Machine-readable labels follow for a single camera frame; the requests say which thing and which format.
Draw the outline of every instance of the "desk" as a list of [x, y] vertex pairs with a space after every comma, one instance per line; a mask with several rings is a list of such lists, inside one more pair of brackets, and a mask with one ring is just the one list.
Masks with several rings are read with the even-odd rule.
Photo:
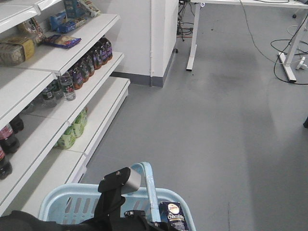
[[[277, 1], [281, 2], [284, 0], [268, 0], [268, 1]], [[200, 9], [205, 6], [206, 3], [212, 3], [212, 4], [229, 4], [229, 5], [241, 5], [240, 0], [191, 0], [191, 2], [197, 3], [195, 14], [194, 14], [194, 22], [193, 22], [193, 32], [192, 32], [192, 46], [190, 51], [190, 56], [188, 59], [187, 71], [192, 71], [193, 69], [193, 62], [194, 57], [196, 54], [197, 49], [197, 31], [198, 31], [198, 24], [199, 24], [199, 15], [200, 15]], [[302, 17], [299, 19], [297, 29], [302, 25], [306, 25], [308, 18], [306, 18], [306, 15], [308, 14], [308, 5], [305, 5], [299, 1], [290, 0], [288, 3], [268, 3], [268, 2], [261, 2], [256, 0], [242, 0], [242, 4], [244, 6], [271, 6], [271, 7], [284, 7], [284, 8], [294, 8], [294, 9], [304, 9], [305, 13], [302, 14]], [[293, 74], [293, 71], [291, 70], [290, 63], [292, 62], [292, 59], [294, 57], [297, 45], [302, 38], [303, 32], [305, 27], [302, 26], [298, 33], [294, 36], [291, 46], [289, 48], [288, 54], [284, 55], [283, 53], [278, 53], [279, 59], [281, 63], [283, 63], [283, 67], [285, 69], [285, 72], [287, 74], [287, 77], [289, 79], [289, 82], [296, 82], [296, 78]]]

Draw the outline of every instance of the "basket handle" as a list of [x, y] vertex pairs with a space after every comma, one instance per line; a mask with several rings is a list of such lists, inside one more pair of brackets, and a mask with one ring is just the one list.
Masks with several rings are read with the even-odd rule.
[[158, 200], [156, 195], [156, 187], [154, 184], [153, 171], [149, 162], [135, 163], [130, 166], [133, 170], [139, 174], [145, 176], [145, 184], [148, 192], [148, 198], [150, 202], [152, 221], [160, 222], [160, 214], [158, 209]]

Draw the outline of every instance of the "gray baseboard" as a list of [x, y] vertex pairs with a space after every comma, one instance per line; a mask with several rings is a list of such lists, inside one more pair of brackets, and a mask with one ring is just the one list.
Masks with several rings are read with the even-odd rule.
[[169, 62], [168, 62], [164, 76], [163, 77], [153, 76], [152, 83], [151, 83], [151, 77], [149, 75], [146, 76], [146, 75], [138, 75], [138, 74], [131, 74], [131, 73], [123, 73], [123, 72], [114, 71], [111, 74], [111, 76], [121, 77], [121, 78], [129, 78], [130, 82], [133, 83], [133, 84], [148, 85], [148, 86], [152, 85], [154, 87], [163, 87], [165, 80], [168, 76], [169, 69], [172, 65], [172, 61], [173, 61], [173, 58], [175, 56], [175, 53], [176, 53], [176, 49], [173, 50], [173, 52], [170, 56], [170, 59], [169, 59]]

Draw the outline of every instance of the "light blue basket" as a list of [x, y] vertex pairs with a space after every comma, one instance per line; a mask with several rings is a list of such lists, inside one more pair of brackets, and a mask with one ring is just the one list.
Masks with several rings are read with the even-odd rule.
[[[147, 162], [131, 166], [137, 172], [143, 171], [146, 187], [124, 194], [125, 203], [121, 215], [128, 210], [144, 210], [149, 221], [160, 221], [158, 205], [162, 201], [180, 202], [188, 228], [196, 231], [193, 218], [186, 202], [175, 192], [155, 188], [151, 165]], [[65, 184], [51, 191], [43, 200], [38, 218], [55, 221], [58, 224], [78, 224], [92, 218], [100, 193], [97, 184]]]

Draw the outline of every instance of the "shelf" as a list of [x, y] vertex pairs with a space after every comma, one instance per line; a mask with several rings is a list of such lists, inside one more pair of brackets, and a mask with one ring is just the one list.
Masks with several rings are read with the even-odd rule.
[[49, 192], [62, 184], [76, 182], [71, 179], [82, 169], [84, 160], [83, 153], [52, 149], [4, 214], [21, 210], [37, 216]]
[[57, 75], [64, 74], [77, 62], [118, 20], [116, 14], [101, 14], [89, 19], [85, 25], [67, 33], [66, 35], [81, 38], [81, 42], [70, 49], [56, 48], [41, 45], [36, 49], [35, 55], [16, 66], [17, 68], [51, 71]]
[[0, 67], [0, 129], [54, 79], [50, 72]]
[[0, 3], [0, 33], [38, 15], [33, 6]]
[[13, 155], [8, 155], [13, 172], [0, 181], [0, 214], [12, 202], [68, 127], [63, 119], [33, 115], [22, 115], [21, 118], [25, 128], [16, 134], [21, 147]]
[[128, 94], [129, 83], [126, 78], [107, 79], [88, 105], [88, 123], [84, 133], [76, 139], [71, 149], [54, 148], [50, 151], [8, 207], [6, 214], [17, 209], [37, 216], [47, 193], [61, 184], [78, 182], [90, 159], [89, 151], [92, 151], [92, 155], [101, 141]]
[[92, 156], [127, 96], [129, 83], [130, 81], [126, 78], [108, 78], [89, 102], [88, 123], [81, 139], [76, 139], [75, 144], [70, 148], [71, 151]]
[[88, 82], [84, 83], [82, 88], [76, 90], [76, 99], [73, 101], [66, 101], [63, 99], [54, 108], [41, 108], [41, 110], [36, 110], [31, 114], [56, 119], [64, 118], [69, 123], [73, 123], [77, 115], [108, 79], [123, 58], [123, 53], [113, 52], [112, 60], [108, 61], [108, 63], [102, 66], [99, 70], [96, 70]]

